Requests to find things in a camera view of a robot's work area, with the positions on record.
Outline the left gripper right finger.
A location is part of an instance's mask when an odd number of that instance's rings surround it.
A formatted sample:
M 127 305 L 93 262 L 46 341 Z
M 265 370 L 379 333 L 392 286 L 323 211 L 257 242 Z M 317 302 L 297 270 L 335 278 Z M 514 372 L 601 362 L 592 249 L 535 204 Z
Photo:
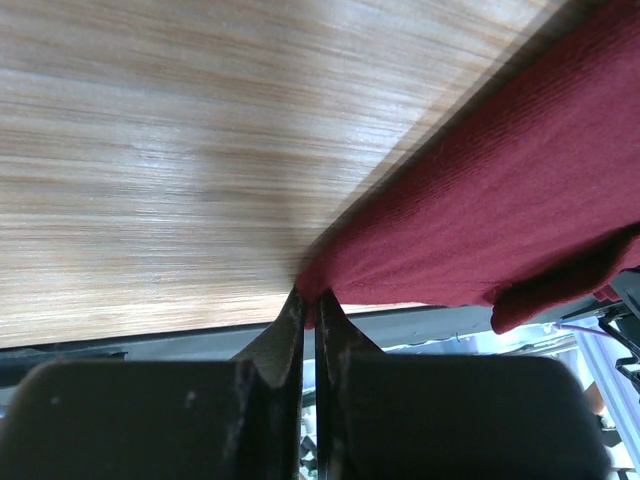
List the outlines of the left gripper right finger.
M 331 291 L 314 307 L 322 479 L 604 479 L 581 386 L 539 356 L 382 351 Z

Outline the dark red t-shirt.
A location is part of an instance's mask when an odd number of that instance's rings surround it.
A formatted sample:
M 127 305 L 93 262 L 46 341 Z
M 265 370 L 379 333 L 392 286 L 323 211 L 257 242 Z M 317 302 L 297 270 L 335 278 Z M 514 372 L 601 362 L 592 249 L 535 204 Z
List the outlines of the dark red t-shirt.
M 299 275 L 308 302 L 484 305 L 507 332 L 639 263 L 639 5 L 609 1 Z

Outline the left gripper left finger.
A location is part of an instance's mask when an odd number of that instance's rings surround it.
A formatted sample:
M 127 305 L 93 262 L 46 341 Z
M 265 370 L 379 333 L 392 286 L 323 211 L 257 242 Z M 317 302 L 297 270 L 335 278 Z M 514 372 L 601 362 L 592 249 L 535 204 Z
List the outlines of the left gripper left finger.
M 226 361 L 55 361 L 1 425 L 5 479 L 294 479 L 305 303 Z

